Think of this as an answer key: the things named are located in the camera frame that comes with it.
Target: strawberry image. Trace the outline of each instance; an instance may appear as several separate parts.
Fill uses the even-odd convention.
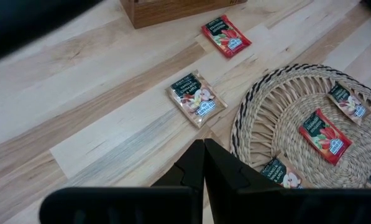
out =
[[[221,38],[220,42],[221,42],[221,45],[228,45],[229,44],[229,39],[228,38]]]
[[[321,134],[325,135],[325,137],[326,137],[326,139],[320,139],[318,141],[318,143],[320,143],[320,145],[322,145],[322,149],[330,149],[330,140],[339,138],[339,136],[337,136],[336,132],[330,127],[320,129],[319,132]]]
[[[221,31],[223,34],[225,34],[228,38],[236,38],[237,34],[234,30],[229,29],[229,30],[222,30]]]
[[[326,127],[324,129],[320,129],[319,132],[321,134],[325,135],[327,139],[335,139],[335,138],[337,138],[336,137],[336,132],[334,131],[334,129],[332,129],[330,127]]]
[[[182,97],[182,99],[181,99],[181,103],[189,103],[194,98],[195,97],[193,95],[184,94],[183,97]]]

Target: round placemat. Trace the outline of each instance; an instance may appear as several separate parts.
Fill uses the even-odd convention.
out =
[[[361,126],[326,96],[343,81],[371,107],[371,89],[324,65],[288,65],[252,85],[240,104],[231,133],[231,152],[260,171],[278,151],[316,187],[364,187],[371,173],[371,114]],[[352,142],[336,166],[328,163],[298,128],[320,108]]]

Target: wooden box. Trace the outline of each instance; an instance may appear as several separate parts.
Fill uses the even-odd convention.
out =
[[[135,28],[231,6],[247,0],[121,0]]]

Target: black woven stripe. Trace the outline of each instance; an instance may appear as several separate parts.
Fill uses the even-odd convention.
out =
[[[338,72],[338,70],[336,70],[336,69],[326,69],[326,71],[328,71],[328,72]]]
[[[249,98],[249,101],[253,100],[253,95],[254,95],[254,90],[255,90],[255,87],[257,86],[257,83],[254,83],[253,87],[252,87],[252,91],[250,92],[250,98]]]
[[[312,67],[315,67],[315,66],[316,66],[316,65],[305,66],[305,67],[303,68],[303,70],[307,70],[307,69],[312,68]]]
[[[243,110],[244,104],[240,104],[240,114],[243,114],[243,116],[246,116],[246,110]]]
[[[286,72],[290,72],[293,68],[297,67],[298,64],[294,64],[292,67],[290,67]]]
[[[280,70],[279,73],[277,74],[277,77],[280,76],[282,74],[284,70]]]
[[[286,69],[288,69],[290,67],[290,65],[286,65],[286,66],[284,66],[283,68],[281,68],[280,70],[286,70]]]
[[[250,91],[247,91],[247,93],[246,93],[246,99],[249,99],[249,96],[250,96]]]
[[[268,78],[267,78],[267,80],[266,80],[265,82],[266,82],[266,83],[269,82],[269,81],[271,80],[271,78],[273,77],[273,75],[274,75],[274,73],[271,73],[271,74],[268,76]]]
[[[296,67],[295,70],[299,70],[300,68],[304,67],[304,66],[307,66],[308,64],[302,64],[300,65],[299,67]]]
[[[235,127],[237,127],[238,124],[239,124],[239,120],[236,119],[236,121],[235,121]],[[237,142],[237,147],[239,147],[239,132],[238,131],[236,132],[236,140],[237,140],[236,141]]]
[[[232,135],[232,145],[234,146],[234,154],[235,154],[235,157],[239,157],[238,153],[237,153],[237,147],[235,145],[235,136]]]
[[[264,82],[264,80],[268,77],[268,75],[264,75],[264,77],[262,77],[262,80],[259,81],[259,84],[257,85],[257,89],[256,91],[259,91],[260,90],[260,87],[261,87],[261,84]]]

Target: light wood plank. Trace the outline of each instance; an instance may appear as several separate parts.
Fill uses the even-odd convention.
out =
[[[346,67],[344,72],[362,83],[371,85],[371,44]]]
[[[323,62],[338,70],[345,70],[371,44],[371,18],[336,47]]]
[[[292,24],[292,20],[298,18],[297,15],[294,15],[278,23],[272,28],[273,35],[280,30],[284,32],[284,35],[281,35],[280,32],[276,34],[278,43],[278,47],[275,49],[277,55],[274,59],[276,67],[272,66],[269,69],[282,67],[294,61],[309,46],[338,25],[356,5],[357,2],[355,1],[336,1],[335,4],[324,5],[320,11],[313,11],[313,14],[306,15],[303,11],[313,6],[310,4],[298,12],[303,19],[302,22]]]
[[[37,200],[36,202],[29,205],[10,219],[4,222],[4,224],[34,224],[39,223],[39,210],[43,200]]]
[[[338,25],[298,56],[293,63],[323,63],[332,50],[369,18],[371,18],[371,12],[368,9],[362,6],[353,8]]]
[[[0,159],[4,162],[0,161],[0,176],[64,141],[202,55],[204,50],[193,44],[138,77],[1,144]]]
[[[11,173],[0,177],[0,223],[45,197],[65,181],[65,175],[48,151],[17,166]]]
[[[154,48],[160,45],[157,42],[157,45],[150,45],[148,42],[139,44],[138,50],[134,50],[133,46],[128,46],[119,52],[117,49],[109,49],[92,61],[54,74],[42,82],[35,81],[43,77],[40,74],[46,74],[48,68],[35,73],[28,70],[23,74],[7,72],[5,74],[8,77],[0,76],[0,143],[66,111],[73,110],[132,78],[147,73],[154,66],[175,57],[195,43],[190,39],[170,44],[167,43],[167,39],[158,42],[161,48],[156,50]],[[190,53],[189,60],[198,56]],[[32,86],[23,89],[23,85],[28,85],[28,82],[32,83]]]

